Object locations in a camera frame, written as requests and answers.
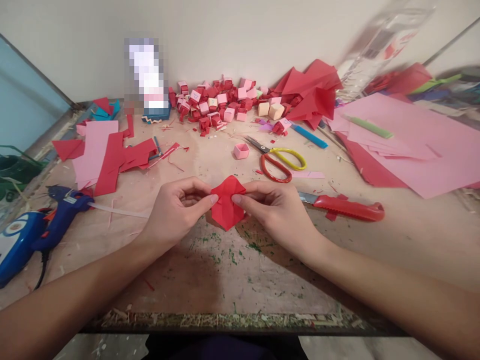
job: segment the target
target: scissor handle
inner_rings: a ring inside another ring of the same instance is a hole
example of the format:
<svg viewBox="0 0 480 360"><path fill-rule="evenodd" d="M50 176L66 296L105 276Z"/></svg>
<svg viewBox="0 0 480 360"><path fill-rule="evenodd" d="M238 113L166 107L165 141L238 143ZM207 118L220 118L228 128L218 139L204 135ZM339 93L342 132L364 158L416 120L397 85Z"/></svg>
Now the scissor handle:
<svg viewBox="0 0 480 360"><path fill-rule="evenodd" d="M281 161L283 161L285 164L287 164L293 170L302 171L302 170L305 170L307 168L307 162L305 161L303 156L300 155L296 151L293 151L293 150L287 149L287 148L283 148L283 147L275 147L275 148L271 149L270 152L274 153ZM280 154L280 152L292 154L294 157L296 157L300 161L300 166L292 164L285 156Z"/></svg>
<svg viewBox="0 0 480 360"><path fill-rule="evenodd" d="M270 174L267 167L265 166L265 159L267 159L267 161L269 163L271 163L276 168L278 168L282 173L284 173L286 175L286 178L279 179L279 178L276 178L275 176L273 176L272 174ZM260 156L260 167L263 170L263 173L265 174L265 176L267 178L269 178L270 180L276 182L276 183L284 183L285 184L285 183L289 183L289 182L292 181L292 173L285 166L283 166L282 163L272 159L270 157L270 155L268 155L267 153Z"/></svg>

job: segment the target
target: scissors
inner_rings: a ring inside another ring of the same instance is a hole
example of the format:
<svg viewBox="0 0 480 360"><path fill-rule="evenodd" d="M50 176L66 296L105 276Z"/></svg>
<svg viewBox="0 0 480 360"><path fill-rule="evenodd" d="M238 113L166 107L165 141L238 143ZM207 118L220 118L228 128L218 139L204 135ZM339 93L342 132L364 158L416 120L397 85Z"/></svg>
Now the scissors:
<svg viewBox="0 0 480 360"><path fill-rule="evenodd" d="M275 154L277 158L279 158L283 163L285 163L287 166L289 166L293 170L301 171L301 170L304 170L307 167L307 162L305 161L305 159L296 151L293 151L293 150L287 149L287 148L279 148L279 147L269 149L268 147L263 146L262 144L260 144L258 141L256 141L254 138L252 138L250 136L245 136L245 140L249 141L252 145L254 145L258 150L260 150L263 153L260 156L260 167L261 167L263 173L265 174L265 176L267 178L269 178L270 180L276 182L276 183L289 183L289 182L291 182L292 181L292 173L285 166L283 166L280 162L272 159L269 156L269 153ZM280 154L280 152L292 154L294 157L296 157L298 160L300 160L300 166L296 166L296 165L292 164L287 158L285 158L282 154ZM285 179L279 179L279 178L274 177L272 174L270 174L269 171L267 170L267 167L265 166L265 159L269 163L274 165L276 168L281 170L281 172L286 175L286 178Z"/></svg>

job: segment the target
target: red utility knife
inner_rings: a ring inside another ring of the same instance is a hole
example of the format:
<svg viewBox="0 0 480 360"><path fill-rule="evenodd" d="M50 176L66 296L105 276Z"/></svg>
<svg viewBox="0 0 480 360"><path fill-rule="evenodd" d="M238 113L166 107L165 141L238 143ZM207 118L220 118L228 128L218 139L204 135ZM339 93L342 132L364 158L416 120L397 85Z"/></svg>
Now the red utility knife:
<svg viewBox="0 0 480 360"><path fill-rule="evenodd" d="M316 208L332 210L350 218L377 222L385 217L384 207L379 202L367 206L358 202L340 200L339 198L327 195L316 196L301 191L298 192L298 195L304 203L312 204Z"/></svg>

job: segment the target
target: plastic bottle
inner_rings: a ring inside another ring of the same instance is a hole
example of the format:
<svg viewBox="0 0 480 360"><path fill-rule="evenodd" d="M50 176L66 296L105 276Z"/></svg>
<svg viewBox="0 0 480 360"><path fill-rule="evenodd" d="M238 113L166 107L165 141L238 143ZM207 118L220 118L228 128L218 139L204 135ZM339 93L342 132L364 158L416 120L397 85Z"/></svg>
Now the plastic bottle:
<svg viewBox="0 0 480 360"><path fill-rule="evenodd" d="M337 96L351 102L419 32L438 0L401 0L343 76Z"/></svg>

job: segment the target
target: blue marker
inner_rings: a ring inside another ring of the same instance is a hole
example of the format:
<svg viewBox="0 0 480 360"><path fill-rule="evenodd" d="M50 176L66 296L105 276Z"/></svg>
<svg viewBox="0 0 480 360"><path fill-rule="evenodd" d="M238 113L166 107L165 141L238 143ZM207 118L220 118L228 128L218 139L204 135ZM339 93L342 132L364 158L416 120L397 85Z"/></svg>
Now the blue marker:
<svg viewBox="0 0 480 360"><path fill-rule="evenodd" d="M310 140L312 143L314 143L315 145L317 145L318 147L320 147L321 149L325 149L328 144L323 141L322 139L316 137L315 135L313 135L310 131L307 131L305 130L303 127L295 124L293 121L291 121L291 127L293 128L293 130L295 130L297 133L299 133L300 135L302 135L303 137L307 138L308 140Z"/></svg>

